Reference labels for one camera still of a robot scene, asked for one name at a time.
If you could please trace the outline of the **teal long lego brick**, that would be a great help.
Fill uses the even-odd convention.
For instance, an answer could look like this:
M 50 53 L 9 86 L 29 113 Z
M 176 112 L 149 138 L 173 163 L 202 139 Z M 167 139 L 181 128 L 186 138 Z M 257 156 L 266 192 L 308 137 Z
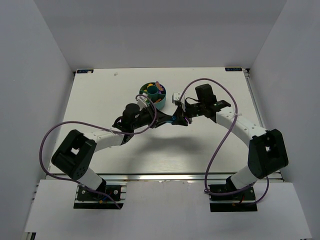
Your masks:
M 167 123 L 172 124 L 176 120 L 175 116 L 172 116 L 170 120 L 167 121 Z

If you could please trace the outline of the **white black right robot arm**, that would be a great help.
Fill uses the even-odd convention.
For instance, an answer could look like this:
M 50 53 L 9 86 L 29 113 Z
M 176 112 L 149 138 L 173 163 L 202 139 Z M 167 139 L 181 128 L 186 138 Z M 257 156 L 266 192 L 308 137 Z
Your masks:
M 234 134 L 248 147 L 246 166 L 226 179 L 220 196 L 240 193 L 289 164 L 283 135 L 279 130 L 267 130 L 255 125 L 237 113 L 227 101 L 218 101 L 209 84 L 200 85 L 195 90 L 197 99 L 193 104 L 189 104 L 181 93 L 172 95 L 172 102 L 177 106 L 172 124 L 188 126 L 192 118 L 205 116 L 226 128 L 228 134 Z

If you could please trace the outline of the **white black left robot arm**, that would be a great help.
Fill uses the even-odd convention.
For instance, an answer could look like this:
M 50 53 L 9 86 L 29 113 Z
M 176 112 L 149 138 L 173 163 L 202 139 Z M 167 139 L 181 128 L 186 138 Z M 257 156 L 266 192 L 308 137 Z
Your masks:
M 107 194 L 107 182 L 90 169 L 94 153 L 126 144 L 137 135 L 136 129 L 154 129 L 167 123 L 173 124 L 175 120 L 175 115 L 168 115 L 153 105 L 140 108 L 138 104 L 130 103 L 112 125 L 116 128 L 114 132 L 99 126 L 96 127 L 99 131 L 86 134 L 71 130 L 53 154 L 51 163 L 69 180 L 83 185 L 94 198 L 100 199 Z

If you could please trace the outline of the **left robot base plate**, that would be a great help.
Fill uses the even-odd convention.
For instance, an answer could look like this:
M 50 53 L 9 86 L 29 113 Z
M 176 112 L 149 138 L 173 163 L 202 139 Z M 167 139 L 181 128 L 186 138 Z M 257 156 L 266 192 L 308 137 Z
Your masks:
M 107 185 L 105 194 L 110 196 L 118 206 L 106 195 L 88 191 L 79 185 L 76 190 L 73 208 L 83 210 L 120 210 L 125 202 L 127 193 L 126 185 Z

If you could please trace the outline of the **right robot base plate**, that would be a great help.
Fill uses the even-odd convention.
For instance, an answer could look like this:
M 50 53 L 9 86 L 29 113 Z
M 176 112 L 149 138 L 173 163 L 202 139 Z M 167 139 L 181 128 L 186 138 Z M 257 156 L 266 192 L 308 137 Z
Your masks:
M 224 196 L 209 195 L 209 206 L 212 213 L 257 212 L 256 195 L 253 187 L 240 193 Z

